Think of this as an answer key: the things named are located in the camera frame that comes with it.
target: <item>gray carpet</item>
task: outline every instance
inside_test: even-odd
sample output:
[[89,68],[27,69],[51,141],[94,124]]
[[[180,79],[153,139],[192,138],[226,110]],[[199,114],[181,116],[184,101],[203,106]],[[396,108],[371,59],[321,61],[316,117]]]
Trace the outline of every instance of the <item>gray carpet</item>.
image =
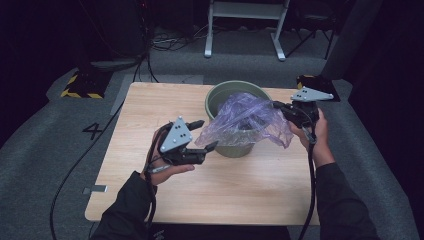
[[[295,33],[281,36],[283,49],[299,41]],[[308,40],[285,62],[278,61],[269,30],[221,32],[215,35],[210,59],[203,57],[205,39],[178,51],[151,52],[151,67],[159,81],[193,77],[189,84],[217,84],[244,80],[261,87],[296,88],[301,74],[319,74],[325,65],[326,40]],[[135,68],[114,73],[105,99],[61,98],[75,69],[54,82],[46,93],[50,102],[0,149],[0,239],[49,239],[49,211],[53,196],[70,168],[93,143],[82,130],[93,123],[103,129],[123,99]],[[143,63],[137,81],[150,81]],[[330,145],[352,188],[367,204],[382,239],[419,239],[408,199],[385,164],[370,135],[347,102],[351,85],[334,82],[342,99],[320,102],[330,127]],[[84,217],[89,199],[85,187],[95,183],[116,118],[100,140],[79,162],[66,181],[55,206],[58,239],[86,239],[92,223]],[[300,226],[290,226],[297,239]],[[305,239],[318,239],[311,226]]]

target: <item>cable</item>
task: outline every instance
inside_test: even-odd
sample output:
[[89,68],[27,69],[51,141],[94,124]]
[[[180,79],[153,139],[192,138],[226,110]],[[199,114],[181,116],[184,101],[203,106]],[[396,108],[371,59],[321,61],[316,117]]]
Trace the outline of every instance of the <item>cable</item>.
[[[316,138],[315,136],[315,125],[312,124],[312,137]],[[299,235],[299,240],[303,239],[306,229],[309,226],[309,223],[311,222],[311,218],[312,218],[312,214],[314,212],[315,209],[315,171],[314,171],[314,162],[312,159],[312,153],[314,151],[314,146],[315,144],[313,143],[309,143],[309,147],[308,147],[308,163],[309,163],[309,175],[311,178],[311,203],[309,205],[309,211],[308,211],[308,215],[306,217],[305,223],[303,224],[302,227],[302,231],[300,232]]]
[[[140,68],[142,62],[139,62],[139,64],[137,65],[137,68],[134,72],[134,77],[133,77],[133,82],[135,82],[135,77],[136,77],[136,73],[138,71],[138,69]],[[109,119],[109,121],[106,123],[106,126],[104,127],[103,131],[100,132],[100,134],[97,136],[96,139],[94,139],[93,143],[91,143],[91,145],[84,151],[84,153],[78,158],[78,160],[72,165],[71,169],[68,171],[68,173],[66,174],[66,176],[63,178],[62,182],[60,183],[54,197],[53,197],[53,201],[52,204],[50,206],[50,214],[49,214],[49,224],[50,224],[50,232],[52,235],[53,240],[56,240],[56,232],[54,229],[54,208],[56,206],[56,201],[57,198],[63,188],[63,186],[65,185],[66,181],[68,180],[69,176],[72,174],[72,172],[74,171],[74,169],[78,166],[78,164],[82,161],[82,159],[84,159],[84,157],[88,154],[88,152],[94,147],[94,145],[97,143],[97,141],[103,136],[103,133],[108,129],[108,127],[110,126],[110,124],[112,123],[113,119],[118,115],[119,111],[121,110],[122,106],[124,105],[124,101],[122,101],[121,105],[118,107],[118,109],[116,110],[116,112],[113,114],[113,116]]]
[[150,65],[150,54],[147,54],[147,69],[150,72],[150,76],[152,76],[153,79],[155,79],[155,81],[157,83],[159,83],[159,80],[157,80],[157,78],[155,77],[155,75],[153,74],[153,70],[152,70],[152,66]]
[[[184,36],[179,36],[179,37],[168,37],[167,33],[160,33],[158,35],[156,35],[156,37],[153,38],[152,41],[152,48],[154,50],[157,51],[177,51],[183,47],[188,46],[191,43],[196,42],[197,40],[201,39],[201,38],[205,38],[207,36],[207,34],[203,35],[203,36],[196,36],[197,34],[201,33],[202,30],[204,30],[206,27],[208,26],[208,24],[206,24],[205,26],[203,26],[202,28],[200,28],[199,30],[197,30],[194,34],[193,34],[193,38],[192,39],[188,39],[187,37]],[[164,43],[168,43],[169,45],[167,47],[163,47],[163,46],[158,46],[158,44],[164,44]]]
[[169,127],[169,124],[166,124],[162,126],[161,128],[159,128],[155,136],[155,139],[152,141],[152,144],[150,145],[149,153],[147,154],[148,163],[143,169],[143,174],[146,177],[147,188],[149,189],[150,199],[152,200],[152,206],[150,208],[149,218],[147,219],[147,223],[146,223],[147,229],[149,229],[152,226],[153,217],[155,216],[155,212],[156,212],[156,195],[155,195],[155,190],[152,184],[152,176],[150,175],[149,169],[150,169],[150,165],[157,160],[157,159],[153,159],[154,148],[158,140],[162,137],[163,132],[167,129],[167,127]]
[[93,228],[94,228],[94,225],[95,224],[96,224],[96,222],[93,222],[93,224],[91,224],[90,231],[88,232],[88,239],[91,238],[91,231],[93,231]]

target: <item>silver metal plate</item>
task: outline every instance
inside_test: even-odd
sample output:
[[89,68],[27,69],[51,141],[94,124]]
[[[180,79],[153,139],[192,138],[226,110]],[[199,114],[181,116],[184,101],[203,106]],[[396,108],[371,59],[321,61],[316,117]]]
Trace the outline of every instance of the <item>silver metal plate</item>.
[[171,149],[191,142],[192,139],[193,137],[191,136],[190,130],[188,130],[183,118],[179,116],[177,120],[175,120],[174,125],[172,125],[168,136],[165,138],[165,141],[163,141],[163,144],[160,147],[160,151],[163,153],[167,152]]
[[82,194],[88,195],[92,192],[107,192],[106,185],[93,185],[91,188],[84,188]]
[[307,87],[303,87],[293,96],[291,96],[291,100],[299,102],[312,102],[319,100],[329,100],[333,98],[334,96],[331,93],[324,93]]

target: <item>black sleeve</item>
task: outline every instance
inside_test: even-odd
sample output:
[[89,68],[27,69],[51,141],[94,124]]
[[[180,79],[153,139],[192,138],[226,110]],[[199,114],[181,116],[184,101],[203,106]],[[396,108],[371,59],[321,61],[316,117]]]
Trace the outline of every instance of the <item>black sleeve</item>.
[[368,209],[336,163],[316,170],[321,239],[379,239]]
[[133,172],[119,190],[116,201],[103,213],[90,239],[147,239],[144,220],[150,203],[146,182]]

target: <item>plastic bag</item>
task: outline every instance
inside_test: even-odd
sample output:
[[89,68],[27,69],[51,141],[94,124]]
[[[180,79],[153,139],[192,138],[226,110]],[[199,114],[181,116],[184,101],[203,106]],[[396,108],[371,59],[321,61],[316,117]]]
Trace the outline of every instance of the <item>plastic bag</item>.
[[195,144],[204,147],[218,141],[218,146],[246,146],[268,138],[287,148],[293,133],[281,110],[271,100],[250,93],[234,93],[220,106],[217,116],[203,128]]

